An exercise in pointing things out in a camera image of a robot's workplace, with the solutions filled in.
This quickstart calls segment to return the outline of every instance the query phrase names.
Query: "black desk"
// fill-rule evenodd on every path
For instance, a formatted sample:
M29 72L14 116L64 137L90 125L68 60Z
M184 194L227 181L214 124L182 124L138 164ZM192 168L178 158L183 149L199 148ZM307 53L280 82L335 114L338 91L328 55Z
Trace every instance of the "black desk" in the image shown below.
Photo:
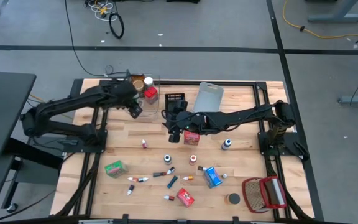
M0 72L0 191L8 172L11 169L19 170L21 160L15 159L17 157L54 169L58 169L62 162L60 157L11 138L14 126L29 97L34 81L35 75L33 74ZM10 204L16 186L17 181L15 179L11 182L2 205L3 208L7 208L7 205Z

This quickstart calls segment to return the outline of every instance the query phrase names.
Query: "red box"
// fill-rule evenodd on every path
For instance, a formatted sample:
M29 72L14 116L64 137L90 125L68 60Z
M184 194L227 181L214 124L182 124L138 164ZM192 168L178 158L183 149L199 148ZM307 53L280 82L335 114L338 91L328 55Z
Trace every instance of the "red box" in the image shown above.
M148 102L149 104L153 104L154 102L156 102L158 100L158 92L157 89L154 87L150 87L148 88L145 92L144 92L144 96L146 98L146 102Z
M185 144L188 144L191 146L197 146L199 140L200 140L199 134L185 131Z
M194 198L185 189L180 189L177 193L177 197L186 206L186 208L190 207L195 201Z

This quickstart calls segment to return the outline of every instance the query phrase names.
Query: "yellow cable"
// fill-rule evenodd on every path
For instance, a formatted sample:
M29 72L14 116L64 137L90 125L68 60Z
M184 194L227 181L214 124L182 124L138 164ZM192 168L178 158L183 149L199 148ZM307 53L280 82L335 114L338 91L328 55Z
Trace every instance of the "yellow cable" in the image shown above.
M39 98L38 96L34 96L33 94L30 94L30 96L33 97L33 98L35 98L35 99L37 99L37 100L39 100L39 101L41 101L42 103L45 103L45 100ZM63 117L68 118L68 119L73 119L71 116L67 116L67 115L64 115L64 114L61 114L61 115L62 115Z
M286 18L285 18L285 8L287 7L287 2L288 0L285 0L285 3L284 3L284 7L283 7L283 19L284 21L295 27L295 28L298 28L298 29L301 29L301 26L298 26L298 25L295 25L295 24L292 24L291 22L289 22ZM347 37L347 36L354 36L354 37L358 37L358 34L343 34L343 35L334 35L334 36L323 36L323 35L318 35L314 32L312 32L311 30L308 30L308 29L303 29L303 31L305 32L308 32L309 34L315 36L315 37L318 37L318 38L322 38L322 39L335 39L335 38L341 38L341 37Z

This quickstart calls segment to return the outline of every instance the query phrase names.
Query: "chair wheel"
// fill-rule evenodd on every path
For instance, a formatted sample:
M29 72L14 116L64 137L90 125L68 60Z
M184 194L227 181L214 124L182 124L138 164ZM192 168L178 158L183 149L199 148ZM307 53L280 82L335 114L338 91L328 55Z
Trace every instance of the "chair wheel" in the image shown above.
M16 203L11 203L11 205L9 206L9 208L6 209L6 211L8 213L12 213L12 212L16 211L17 207L18 207L18 205Z

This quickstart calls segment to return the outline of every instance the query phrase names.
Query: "green box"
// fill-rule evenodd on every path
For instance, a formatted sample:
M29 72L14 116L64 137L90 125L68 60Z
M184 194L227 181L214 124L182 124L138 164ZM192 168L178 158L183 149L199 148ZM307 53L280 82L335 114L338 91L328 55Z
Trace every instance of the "green box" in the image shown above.
M117 178L122 174L128 172L127 166L121 161L116 161L110 165L104 167L106 174L112 178Z

